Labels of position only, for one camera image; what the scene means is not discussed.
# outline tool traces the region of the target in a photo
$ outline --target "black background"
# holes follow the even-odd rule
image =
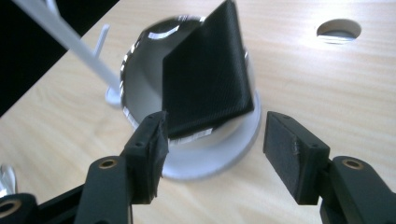
[[[84,35],[118,0],[57,0],[61,16]],[[0,117],[65,53],[10,0],[0,1]]]

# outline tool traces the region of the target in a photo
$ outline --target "textured rubber pad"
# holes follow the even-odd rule
[[[318,172],[330,154],[325,143],[297,120],[269,111],[263,152],[297,204],[318,203]]]

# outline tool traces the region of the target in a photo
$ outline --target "round hole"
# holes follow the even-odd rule
[[[21,207],[21,205],[22,203],[20,200],[7,200],[0,203],[0,218],[13,214]]]
[[[361,26],[352,20],[326,21],[317,30],[317,37],[329,44],[345,44],[361,34]]]
[[[115,166],[116,164],[117,164],[117,161],[115,161],[115,160],[106,160],[106,161],[102,161],[102,163],[100,163],[99,168],[108,169],[108,168]]]
[[[363,164],[361,164],[361,162],[359,161],[355,161],[355,160],[350,160],[350,159],[345,159],[343,160],[343,164],[351,169],[354,170],[361,170],[363,169]]]

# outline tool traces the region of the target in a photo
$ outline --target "black square pad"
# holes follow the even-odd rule
[[[254,109],[236,8],[225,1],[163,59],[163,110],[179,138]]]

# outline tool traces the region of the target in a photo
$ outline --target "light wood surface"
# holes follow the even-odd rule
[[[101,59],[118,73],[124,54],[152,23],[207,16],[221,1],[121,0],[83,40],[92,48],[111,25]],[[320,223],[319,206],[299,206],[262,153],[266,111],[297,119],[331,148],[370,163],[396,191],[396,3],[237,1],[244,43],[262,99],[262,128],[235,166],[205,180],[162,179],[135,223]],[[316,38],[332,19],[361,35],[345,45]],[[106,104],[103,83],[71,52],[0,119],[0,162],[15,168],[20,192],[40,203],[85,181],[89,165],[119,155],[133,129]]]

